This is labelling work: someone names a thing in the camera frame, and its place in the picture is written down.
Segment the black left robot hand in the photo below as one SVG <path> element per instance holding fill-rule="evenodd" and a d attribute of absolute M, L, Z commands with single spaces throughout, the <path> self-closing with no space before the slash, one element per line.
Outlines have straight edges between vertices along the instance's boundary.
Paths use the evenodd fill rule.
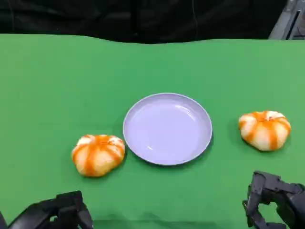
<path fill-rule="evenodd" d="M 0 217 L 2 229 L 92 229 L 93 220 L 78 191 L 29 205 L 9 225 Z"/>

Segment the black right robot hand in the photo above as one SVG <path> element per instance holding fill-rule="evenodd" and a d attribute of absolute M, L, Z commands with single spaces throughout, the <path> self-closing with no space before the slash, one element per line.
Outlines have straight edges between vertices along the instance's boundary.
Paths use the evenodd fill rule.
<path fill-rule="evenodd" d="M 266 222 L 259 205 L 276 203 L 276 212 L 283 223 Z M 255 171 L 248 186 L 247 199 L 242 201 L 248 227 L 256 229 L 303 229 L 305 227 L 305 186 L 286 183 L 280 176 Z"/>

